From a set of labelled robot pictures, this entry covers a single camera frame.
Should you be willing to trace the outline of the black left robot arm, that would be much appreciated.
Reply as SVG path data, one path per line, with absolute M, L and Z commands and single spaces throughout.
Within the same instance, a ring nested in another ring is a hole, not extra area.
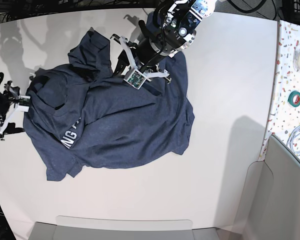
M 171 74 L 160 62 L 187 49 L 196 38 L 196 28 L 216 7 L 214 0 L 165 0 L 152 13 L 149 22 L 139 20 L 139 42 L 113 34 L 122 52 L 113 75 L 140 89 L 145 81 L 163 78 L 171 82 Z

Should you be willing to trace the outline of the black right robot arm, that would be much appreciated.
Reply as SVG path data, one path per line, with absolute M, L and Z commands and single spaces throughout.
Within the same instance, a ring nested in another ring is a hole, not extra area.
M 0 72 L 0 85 L 3 82 L 4 73 Z M 3 141 L 6 135 L 22 133 L 22 127 L 16 127 L 11 122 L 16 112 L 27 112 L 29 110 L 30 97 L 20 94 L 18 86 L 13 87 L 12 81 L 4 84 L 4 91 L 0 92 L 0 140 Z

